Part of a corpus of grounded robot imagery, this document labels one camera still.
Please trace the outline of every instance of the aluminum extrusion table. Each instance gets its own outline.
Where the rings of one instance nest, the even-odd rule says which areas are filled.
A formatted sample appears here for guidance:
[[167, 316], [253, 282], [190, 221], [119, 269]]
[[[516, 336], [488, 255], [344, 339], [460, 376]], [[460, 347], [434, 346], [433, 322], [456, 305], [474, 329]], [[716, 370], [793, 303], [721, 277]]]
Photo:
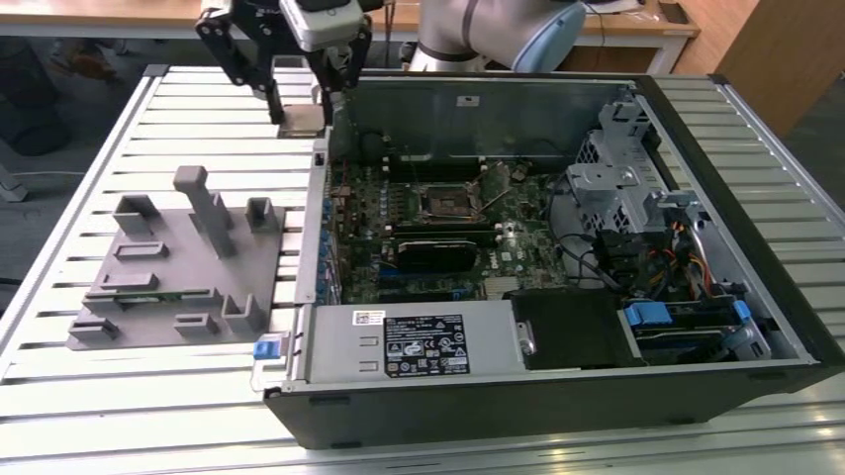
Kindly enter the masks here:
[[[145, 192], [161, 208], [186, 207], [171, 182], [177, 168], [190, 164], [206, 166], [209, 188], [222, 191], [227, 205], [270, 196], [287, 208], [273, 326], [291, 325], [286, 307], [311, 141], [275, 139], [265, 103], [231, 86], [218, 68], [161, 73], [142, 79], [0, 320], [0, 472], [841, 470], [845, 375], [797, 394], [765, 397], [704, 425], [309, 452], [250, 389], [251, 344], [66, 349], [67, 328], [118, 229], [109, 213], [121, 194]], [[310, 101], [310, 81], [305, 70], [279, 71], [286, 103]], [[811, 304], [845, 341], [841, 210], [729, 86], [704, 77], [663, 76], [659, 82]], [[664, 156], [676, 180], [688, 183], [668, 150]]]

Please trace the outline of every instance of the metal case frame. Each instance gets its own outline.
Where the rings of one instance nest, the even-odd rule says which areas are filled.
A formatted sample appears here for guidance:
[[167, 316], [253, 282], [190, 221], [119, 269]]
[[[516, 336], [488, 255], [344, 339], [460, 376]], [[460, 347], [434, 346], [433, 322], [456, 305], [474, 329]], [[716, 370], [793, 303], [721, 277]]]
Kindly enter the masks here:
[[[384, 72], [372, 76], [416, 75]], [[445, 73], [437, 77], [468, 76]], [[299, 444], [306, 448], [342, 448], [693, 424], [708, 421], [760, 396], [797, 391], [839, 373], [845, 366], [845, 355], [652, 77], [488, 74], [473, 78], [614, 79], [636, 83], [636, 92], [645, 99], [644, 105], [657, 121], [659, 132], [683, 157], [681, 165], [697, 186], [707, 190], [707, 200], [719, 210], [721, 223], [736, 239], [764, 287], [777, 290], [772, 297], [819, 364], [795, 364], [795, 361], [777, 364], [773, 361], [761, 367], [709, 367], [664, 374], [600, 370], [589, 377], [573, 376], [553, 381], [490, 380], [474, 384], [402, 387], [368, 387], [366, 384], [344, 387], [338, 384], [317, 391], [307, 385], [283, 383], [282, 387], [266, 390], [265, 402]], [[664, 161], [660, 157], [655, 159], [667, 184], [673, 186]], [[293, 349], [293, 357], [302, 354], [310, 340], [302, 327], [309, 308], [306, 306], [301, 311], [303, 342]], [[303, 365], [299, 367], [294, 373], [302, 376]]]

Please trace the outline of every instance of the power supply label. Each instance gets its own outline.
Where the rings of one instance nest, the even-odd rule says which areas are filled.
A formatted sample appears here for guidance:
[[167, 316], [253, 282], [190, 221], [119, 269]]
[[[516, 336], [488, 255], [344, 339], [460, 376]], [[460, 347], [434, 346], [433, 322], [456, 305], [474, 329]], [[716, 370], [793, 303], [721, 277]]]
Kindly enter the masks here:
[[385, 374], [405, 378], [469, 372], [462, 315], [385, 319]]

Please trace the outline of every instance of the floor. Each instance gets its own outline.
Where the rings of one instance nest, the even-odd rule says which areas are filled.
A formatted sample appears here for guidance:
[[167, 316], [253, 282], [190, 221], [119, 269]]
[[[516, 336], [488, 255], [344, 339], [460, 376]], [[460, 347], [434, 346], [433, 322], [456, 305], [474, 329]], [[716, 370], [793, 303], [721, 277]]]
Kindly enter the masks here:
[[[23, 157], [0, 142], [3, 164], [12, 173], [78, 171], [89, 168], [149, 63], [213, 64], [198, 42], [131, 41], [127, 56], [114, 57], [122, 78], [105, 84], [52, 74], [62, 98], [60, 115], [74, 140], [63, 150], [40, 157]], [[34, 42], [40, 54], [47, 41]], [[376, 46], [373, 59], [381, 66], [385, 50]], [[837, 81], [785, 140], [787, 146], [816, 179], [845, 207], [845, 81]], [[81, 180], [75, 175], [27, 175], [19, 179], [30, 189], [24, 203], [0, 201], [0, 277], [23, 279], [48, 238]], [[0, 285], [0, 310], [12, 299], [15, 287]]]

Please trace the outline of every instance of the cable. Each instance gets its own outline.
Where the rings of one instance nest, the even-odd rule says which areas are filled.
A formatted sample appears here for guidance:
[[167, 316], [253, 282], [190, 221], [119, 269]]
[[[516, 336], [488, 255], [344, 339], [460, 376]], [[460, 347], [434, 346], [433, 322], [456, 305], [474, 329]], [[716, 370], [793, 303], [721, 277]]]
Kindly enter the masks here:
[[586, 268], [590, 270], [590, 272], [593, 272], [593, 273], [598, 276], [598, 278], [601, 279], [601, 281], [602, 281], [602, 282], [605, 282], [605, 284], [608, 285], [608, 287], [610, 287], [610, 289], [612, 289], [612, 290], [614, 290], [614, 291], [617, 291], [617, 292], [618, 292], [618, 291], [621, 291], [621, 290], [624, 290], [624, 289], [622, 289], [622, 286], [620, 285], [620, 283], [618, 283], [616, 280], [613, 280], [613, 277], [610, 277], [610, 276], [609, 276], [609, 275], [608, 275], [608, 274], [606, 274], [606, 273], [605, 273], [605, 272], [604, 272], [604, 271], [602, 271], [598, 267], [596, 267], [596, 266], [594, 266], [593, 264], [590, 264], [590, 263], [589, 263], [585, 259], [582, 259], [582, 258], [578, 256], [578, 254], [576, 254], [572, 250], [569, 250], [569, 248], [564, 245], [562, 241], [564, 241], [566, 238], [573, 238], [573, 237], [580, 237], [580, 238], [582, 238], [582, 239], [585, 239], [585, 240], [590, 240], [590, 239], [593, 239], [593, 236], [590, 236], [590, 235], [584, 235], [584, 234], [581, 234], [581, 233], [570, 233], [570, 234], [568, 234], [568, 235], [561, 236], [561, 237], [557, 239], [557, 245], [560, 246], [560, 249], [564, 251], [564, 253], [565, 253], [569, 257], [572, 257], [573, 259], [576, 259], [576, 261], [577, 261], [580, 264], [582, 264], [582, 265], [584, 265], [584, 267], [586, 267]]
[[593, 64], [593, 72], [596, 72], [598, 70], [598, 64], [602, 59], [602, 50], [605, 49], [605, 44], [608, 42], [608, 35], [605, 34], [605, 17], [602, 17], [602, 14], [596, 11], [596, 8], [593, 8], [593, 5], [584, 2], [584, 6], [593, 11], [593, 15], [598, 16], [598, 26], [602, 31], [602, 43], [598, 46], [598, 51], [596, 52], [596, 64]]
[[392, 67], [392, 35], [394, 32], [394, 19], [397, 18], [396, 0], [385, 1], [385, 69]]
[[7, 277], [0, 277], [0, 285], [23, 285], [24, 281], [22, 279], [10, 279]]
[[26, 171], [23, 173], [12, 173], [12, 176], [36, 176], [36, 175], [71, 175], [85, 176], [85, 171]]
[[578, 283], [576, 285], [581, 285], [582, 280], [602, 280], [600, 277], [589, 277], [584, 275], [584, 259], [589, 254], [596, 254], [596, 251], [593, 249], [589, 249], [584, 251], [584, 253], [578, 257], [578, 276], [576, 277]]

